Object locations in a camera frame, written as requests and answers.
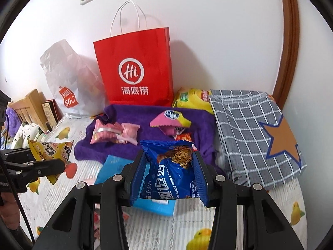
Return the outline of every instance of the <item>shopping bag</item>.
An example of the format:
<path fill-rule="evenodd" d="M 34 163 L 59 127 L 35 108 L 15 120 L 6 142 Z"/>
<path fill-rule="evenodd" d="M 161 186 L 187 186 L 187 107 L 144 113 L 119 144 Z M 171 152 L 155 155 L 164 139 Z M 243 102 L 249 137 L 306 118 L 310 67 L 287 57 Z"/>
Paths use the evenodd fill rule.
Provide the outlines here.
<path fill-rule="evenodd" d="M 134 5 L 139 22 L 141 8 L 128 0 L 116 12 L 111 31 L 117 13 L 120 10 L 121 20 L 121 10 L 128 3 Z M 96 41 L 94 48 L 110 103 L 171 106 L 169 28 L 141 30 L 139 22 L 139 31 Z"/>
<path fill-rule="evenodd" d="M 65 39 L 47 49 L 40 63 L 63 114 L 80 118 L 103 112 L 108 102 L 101 77 L 90 70 Z"/>

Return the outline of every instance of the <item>wooden headboard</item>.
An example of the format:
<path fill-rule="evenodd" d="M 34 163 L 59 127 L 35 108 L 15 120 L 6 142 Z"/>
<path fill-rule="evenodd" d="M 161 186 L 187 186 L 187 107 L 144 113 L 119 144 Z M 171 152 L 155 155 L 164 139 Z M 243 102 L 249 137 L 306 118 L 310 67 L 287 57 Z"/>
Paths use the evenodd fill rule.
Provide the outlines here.
<path fill-rule="evenodd" d="M 22 122 L 35 123 L 45 133 L 48 131 L 46 127 L 48 121 L 42 108 L 43 102 L 37 89 L 34 89 L 24 99 L 9 103 L 8 107 L 16 111 Z"/>

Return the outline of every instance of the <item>white bag handle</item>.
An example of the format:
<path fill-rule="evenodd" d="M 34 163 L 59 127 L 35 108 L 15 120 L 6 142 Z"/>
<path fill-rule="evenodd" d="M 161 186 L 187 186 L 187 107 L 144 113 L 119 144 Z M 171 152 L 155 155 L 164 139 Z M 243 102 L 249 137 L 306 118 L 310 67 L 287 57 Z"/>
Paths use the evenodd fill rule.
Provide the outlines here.
<path fill-rule="evenodd" d="M 148 27 L 147 27 L 147 18 L 144 14 L 144 12 L 142 11 L 142 9 L 140 8 L 140 6 L 138 6 L 137 4 L 135 4 L 132 0 L 127 0 L 125 3 L 123 3 L 117 10 L 116 14 L 114 15 L 114 18 L 113 18 L 113 21 L 112 21 L 112 24 L 111 24 L 111 29 L 110 29 L 110 37 L 111 37 L 111 32 L 112 32 L 112 26 L 114 24 L 114 21 L 116 19 L 116 16 L 120 10 L 120 14 L 119 14 L 119 17 L 120 17 L 120 31 L 121 33 L 123 34 L 123 28 L 122 28 L 122 9 L 125 5 L 129 4 L 129 3 L 132 3 L 135 7 L 135 10 L 137 11 L 137 17 L 138 17 L 138 26 L 139 26 L 139 31 L 140 31 L 140 19 L 139 19 L 139 12 L 138 12 L 138 9 L 137 7 L 140 9 L 140 11 L 142 12 L 142 14 L 144 15 L 144 19 L 145 19 L 145 23 L 146 23 L 146 29 L 148 30 Z"/>

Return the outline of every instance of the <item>black cable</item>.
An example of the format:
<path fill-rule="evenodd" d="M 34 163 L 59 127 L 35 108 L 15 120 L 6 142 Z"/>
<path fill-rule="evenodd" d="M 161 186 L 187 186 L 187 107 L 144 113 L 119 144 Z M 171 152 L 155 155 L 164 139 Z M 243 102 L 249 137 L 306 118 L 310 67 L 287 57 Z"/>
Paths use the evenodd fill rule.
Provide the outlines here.
<path fill-rule="evenodd" d="M 6 113 L 5 113 L 5 116 L 7 118 L 7 134 L 6 134 L 6 140 L 5 140 L 5 149 L 6 149 L 7 148 L 8 132 L 9 132 L 9 117 Z"/>
<path fill-rule="evenodd" d="M 8 125 L 9 125 L 9 119 L 8 119 L 8 115 L 7 115 L 7 114 L 6 114 L 6 117 L 7 117 L 7 123 L 8 123 Z M 31 227 L 30 227 L 30 224 L 29 224 L 29 222 L 28 222 L 28 218 L 27 218 L 27 216 L 26 216 L 26 214 L 25 214 L 25 212 L 24 212 L 24 209 L 23 209 L 23 207 L 22 207 L 22 204 L 21 204 L 21 201 L 20 201 L 20 199 L 19 199 L 19 196 L 17 195 L 17 192 L 16 192 L 16 189 L 15 189 L 14 183 L 13 183 L 13 181 L 12 181 L 12 178 L 11 178 L 10 175 L 9 175 L 9 172 L 8 172 L 8 170 L 7 170 L 7 167 L 6 167 L 6 165 L 5 165 L 5 163 L 4 163 L 3 159 L 2 159 L 2 157 L 0 157 L 0 166 L 1 166 L 1 169 L 2 169 L 4 175 L 5 175 L 6 179 L 7 179 L 8 184 L 9 184 L 9 186 L 10 186 L 12 192 L 13 192 L 13 195 L 14 195 L 14 198 L 15 198 L 15 201 L 16 201 L 16 204 L 17 204 L 17 206 L 19 207 L 19 210 L 20 210 L 20 212 L 21 212 L 21 214 L 22 214 L 22 217 L 23 217 L 23 219 L 24 219 L 24 222 L 25 222 L 25 224 L 26 224 L 26 226 L 27 226 L 27 229 L 28 229 L 28 231 L 29 231 L 29 234 L 30 234 L 30 237 L 31 237 L 31 241 L 32 241 L 33 244 L 35 244 L 35 238 L 34 238 L 34 235 L 32 234 Z"/>

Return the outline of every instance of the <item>human hand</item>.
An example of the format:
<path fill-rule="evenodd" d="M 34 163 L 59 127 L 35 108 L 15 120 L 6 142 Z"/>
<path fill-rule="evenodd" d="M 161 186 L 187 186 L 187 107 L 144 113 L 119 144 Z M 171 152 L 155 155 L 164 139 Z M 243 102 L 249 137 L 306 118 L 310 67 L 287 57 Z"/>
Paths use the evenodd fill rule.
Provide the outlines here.
<path fill-rule="evenodd" d="M 20 210 L 14 195 L 12 193 L 1 193 L 1 198 L 4 202 L 4 205 L 0 206 L 1 218 L 9 229 L 15 230 L 20 224 Z"/>

